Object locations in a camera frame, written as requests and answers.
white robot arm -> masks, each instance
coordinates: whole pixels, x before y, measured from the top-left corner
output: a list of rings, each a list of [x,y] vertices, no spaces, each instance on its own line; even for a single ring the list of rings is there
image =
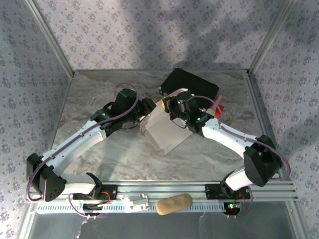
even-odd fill
[[[189,91],[162,99],[162,106],[170,120],[182,119],[191,132],[225,145],[244,159],[244,168],[231,172],[221,181],[224,195],[253,184],[263,187],[283,165],[280,157],[269,150],[275,146],[268,136],[256,137],[221,125],[217,118],[199,109]]]
[[[138,121],[156,107],[151,99],[145,98],[138,101],[129,114],[96,127],[97,123],[127,111],[135,100],[134,91],[123,89],[115,102],[108,103],[101,110],[96,111],[91,119],[65,142],[42,156],[34,153],[28,157],[27,179],[42,199],[47,202],[52,201],[61,194],[81,194],[86,199],[100,199],[103,190],[112,192],[110,186],[103,185],[92,173],[69,175],[63,172],[87,149],[121,129],[123,123]],[[184,120],[191,132],[225,145],[244,159],[244,168],[231,172],[221,181],[221,191],[224,195],[232,195],[235,191],[252,184],[262,187],[282,167],[282,162],[276,154],[255,143],[259,141],[274,148],[269,137],[247,135],[229,126],[221,126],[217,118],[198,108],[190,92],[185,91],[174,97],[166,97],[162,100],[162,106],[165,112],[169,113],[171,120],[175,118]],[[109,196],[110,199],[115,197],[112,193]]]

floral wallpaper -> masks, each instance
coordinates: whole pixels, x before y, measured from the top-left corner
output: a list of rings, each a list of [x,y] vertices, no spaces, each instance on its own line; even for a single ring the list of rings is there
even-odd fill
[[[0,1],[0,238],[25,198],[25,161],[48,148],[68,77],[23,0]]]
[[[73,70],[247,69],[282,0],[37,0]]]
[[[255,74],[314,238],[319,238],[318,22],[318,1],[298,1]]]

black mount bracket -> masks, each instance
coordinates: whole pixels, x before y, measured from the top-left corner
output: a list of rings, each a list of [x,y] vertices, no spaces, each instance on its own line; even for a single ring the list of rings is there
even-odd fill
[[[26,178],[32,176],[37,166],[42,163],[42,157],[36,153],[31,154],[26,160]],[[44,164],[39,172],[36,174],[32,186],[41,195],[42,199],[46,202],[50,202],[61,195],[65,189],[67,181],[61,177],[58,177],[53,172],[53,167],[48,167]]]
[[[130,89],[122,89],[116,96],[114,102],[109,102],[102,109],[96,111],[91,120],[101,122],[118,116],[127,111],[135,102],[136,92]],[[100,129],[105,130],[106,137],[110,136],[113,132],[120,130],[124,123],[138,121],[142,116],[151,113],[156,107],[154,101],[150,98],[138,100],[137,105],[127,115],[120,119],[113,120],[101,125]]]
[[[86,173],[95,182],[95,187],[89,194],[74,193],[73,200],[115,200],[118,193],[118,186],[115,184],[102,184],[102,182],[93,174]]]
[[[232,194],[225,195],[221,190],[220,184],[205,185],[206,199],[208,200],[224,200],[224,199],[236,200],[238,196],[238,192],[242,193],[246,200],[250,199],[248,187],[243,187],[239,189],[238,191],[234,191],[234,193]]]
[[[272,140],[264,134],[257,138],[257,141],[275,148]],[[244,164],[247,178],[259,187],[265,186],[283,166],[278,155],[257,143],[246,148],[244,152]]]

marble surface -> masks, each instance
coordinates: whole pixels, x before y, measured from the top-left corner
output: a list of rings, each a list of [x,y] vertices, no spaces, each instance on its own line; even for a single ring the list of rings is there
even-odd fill
[[[128,82],[140,97],[161,99],[158,89],[170,72],[76,72],[59,123],[54,145],[75,133],[97,110],[113,101],[113,88]],[[241,73],[194,72],[216,83],[225,106],[223,122],[249,134],[260,134]],[[243,160],[225,146],[193,134],[167,155],[159,155],[139,128],[119,130],[91,147],[66,173],[92,172],[100,180],[217,181],[243,166]]]

black box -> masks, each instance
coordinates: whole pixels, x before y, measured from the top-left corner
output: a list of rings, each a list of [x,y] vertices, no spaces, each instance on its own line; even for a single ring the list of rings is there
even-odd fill
[[[162,96],[167,96],[180,88],[187,88],[196,96],[206,96],[212,100],[216,98],[219,90],[219,87],[214,83],[208,82],[181,68],[175,68],[160,86],[159,93]],[[211,102],[205,99],[196,99],[196,102],[201,109],[207,109],[211,106]]]

